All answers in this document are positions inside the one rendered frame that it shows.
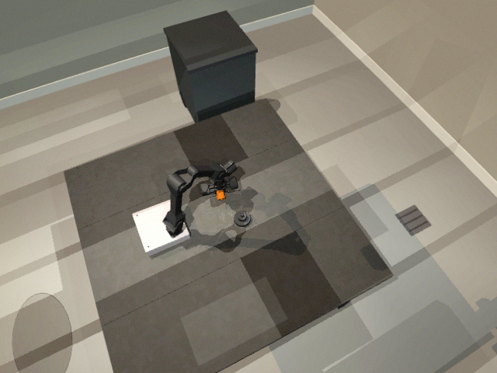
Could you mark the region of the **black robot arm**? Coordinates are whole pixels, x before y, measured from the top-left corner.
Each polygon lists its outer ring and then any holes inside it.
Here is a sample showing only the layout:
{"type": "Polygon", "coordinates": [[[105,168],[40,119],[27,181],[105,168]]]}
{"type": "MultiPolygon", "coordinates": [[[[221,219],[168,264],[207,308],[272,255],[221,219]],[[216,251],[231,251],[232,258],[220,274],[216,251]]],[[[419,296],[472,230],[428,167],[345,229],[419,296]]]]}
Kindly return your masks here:
{"type": "Polygon", "coordinates": [[[213,162],[209,166],[189,165],[183,169],[177,169],[170,174],[166,180],[167,187],[170,190],[170,211],[166,212],[162,223],[165,230],[174,239],[177,235],[183,233],[182,226],[186,214],[181,210],[182,194],[188,190],[197,177],[208,176],[212,184],[220,186],[224,183],[224,178],[229,177],[238,167],[232,160],[229,160],[223,166],[220,163],[213,162]],[[179,175],[189,173],[192,177],[187,183],[179,175]]]}

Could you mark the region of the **dark grey stepped pedestal with short shaft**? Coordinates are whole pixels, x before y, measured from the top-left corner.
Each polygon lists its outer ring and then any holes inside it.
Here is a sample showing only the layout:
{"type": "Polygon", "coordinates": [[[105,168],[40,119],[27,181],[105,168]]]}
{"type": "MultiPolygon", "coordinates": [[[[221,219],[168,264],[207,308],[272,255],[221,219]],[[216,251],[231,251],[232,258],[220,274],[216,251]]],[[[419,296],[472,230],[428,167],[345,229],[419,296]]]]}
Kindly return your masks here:
{"type": "Polygon", "coordinates": [[[247,211],[238,211],[234,216],[235,224],[239,227],[245,227],[250,223],[250,214],[247,211]]]}

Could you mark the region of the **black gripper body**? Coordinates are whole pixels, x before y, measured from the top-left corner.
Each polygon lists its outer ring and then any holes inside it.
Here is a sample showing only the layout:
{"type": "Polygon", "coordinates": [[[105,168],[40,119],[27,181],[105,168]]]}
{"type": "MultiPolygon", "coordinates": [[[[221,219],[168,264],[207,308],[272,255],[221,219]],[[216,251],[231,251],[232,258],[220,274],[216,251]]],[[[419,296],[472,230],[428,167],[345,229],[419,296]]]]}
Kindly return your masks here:
{"type": "Polygon", "coordinates": [[[212,186],[208,186],[207,183],[201,183],[200,189],[203,196],[209,195],[214,191],[225,190],[225,188],[231,188],[231,190],[238,189],[238,182],[235,176],[229,177],[228,180],[225,180],[224,183],[220,186],[212,184],[212,186]]]}

